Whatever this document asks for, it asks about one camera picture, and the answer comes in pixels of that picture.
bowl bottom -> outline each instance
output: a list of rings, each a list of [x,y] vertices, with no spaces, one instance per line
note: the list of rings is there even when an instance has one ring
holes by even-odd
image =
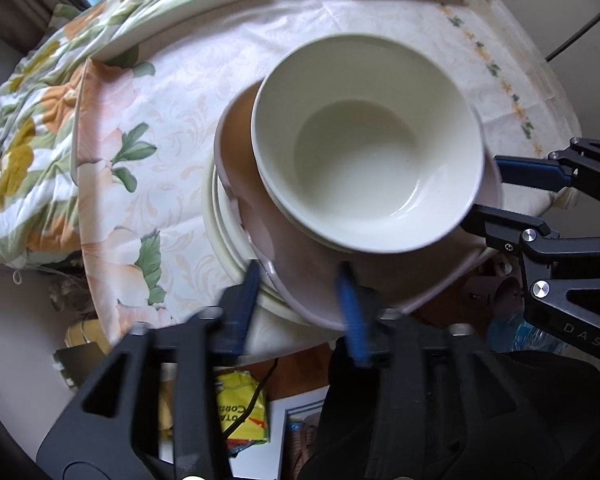
[[[407,125],[366,100],[318,110],[294,150],[299,198],[327,222],[377,221],[404,210],[417,195],[421,164]]]

silver screw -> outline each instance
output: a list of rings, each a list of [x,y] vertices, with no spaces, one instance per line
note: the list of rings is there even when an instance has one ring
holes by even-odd
[[[151,328],[152,326],[150,323],[147,323],[145,321],[136,321],[131,327],[131,330],[129,330],[129,333],[131,335],[144,335],[147,332],[149,332]]]
[[[525,229],[522,231],[522,239],[525,242],[533,242],[536,239],[536,232],[533,229]]]
[[[219,306],[208,306],[200,311],[198,317],[200,319],[217,319],[222,316],[223,313],[224,310]]]
[[[531,288],[531,292],[536,298],[544,298],[549,294],[549,284],[544,280],[538,280]]]
[[[400,316],[402,316],[402,314],[397,308],[386,308],[380,316],[380,319],[382,321],[393,321],[398,319]]]
[[[453,336],[471,335],[475,332],[474,327],[468,323],[454,323],[449,325],[449,332]]]

pink bowl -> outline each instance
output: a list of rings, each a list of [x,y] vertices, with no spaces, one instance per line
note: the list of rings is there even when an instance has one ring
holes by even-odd
[[[225,110],[216,131],[214,159],[232,212],[280,296],[306,320],[344,330],[335,288],[336,270],[351,263],[359,282],[374,288],[387,306],[408,314],[471,270],[484,241],[456,228],[442,240],[401,254],[344,253],[298,230],[276,207],[258,173],[251,146],[251,112],[260,82]],[[487,154],[476,203],[500,207],[502,185]]]

floral border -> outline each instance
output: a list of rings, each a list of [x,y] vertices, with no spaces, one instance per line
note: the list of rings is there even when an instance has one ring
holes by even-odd
[[[467,40],[471,41],[474,46],[474,52],[484,62],[485,67],[494,78],[500,81],[500,87],[502,91],[511,99],[511,108],[515,113],[516,117],[520,121],[520,127],[528,140],[531,140],[536,155],[541,156],[544,153],[544,148],[535,139],[536,128],[529,119],[526,113],[526,108],[520,104],[520,96],[513,91],[513,86],[507,81],[502,75],[502,69],[495,62],[491,54],[487,50],[487,47],[481,42],[474,33],[465,25],[464,21],[458,16],[443,0],[433,0],[438,4],[438,10],[444,14],[451,25],[462,31]]]

cream bowl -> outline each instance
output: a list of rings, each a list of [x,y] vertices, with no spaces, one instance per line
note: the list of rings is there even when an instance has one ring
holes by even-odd
[[[288,54],[258,90],[251,141],[286,214],[368,253],[440,240],[484,170],[482,125],[451,79],[403,44],[363,34]]]

